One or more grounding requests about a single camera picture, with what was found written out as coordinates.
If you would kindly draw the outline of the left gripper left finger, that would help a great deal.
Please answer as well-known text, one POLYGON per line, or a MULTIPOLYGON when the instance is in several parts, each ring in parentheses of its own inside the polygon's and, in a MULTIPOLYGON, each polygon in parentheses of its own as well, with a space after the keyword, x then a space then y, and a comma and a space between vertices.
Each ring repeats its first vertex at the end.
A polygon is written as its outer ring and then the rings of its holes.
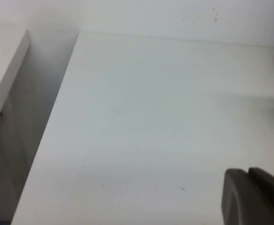
POLYGON ((224 175, 222 216, 226 225, 274 225, 274 214, 248 174, 228 169, 224 175))

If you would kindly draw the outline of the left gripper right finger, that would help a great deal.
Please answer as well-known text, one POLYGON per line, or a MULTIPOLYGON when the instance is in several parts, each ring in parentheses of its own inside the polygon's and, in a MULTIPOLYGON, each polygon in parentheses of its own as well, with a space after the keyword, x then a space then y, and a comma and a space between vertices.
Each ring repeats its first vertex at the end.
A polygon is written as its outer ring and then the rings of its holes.
POLYGON ((257 167, 249 168, 248 173, 274 210, 274 176, 257 167))

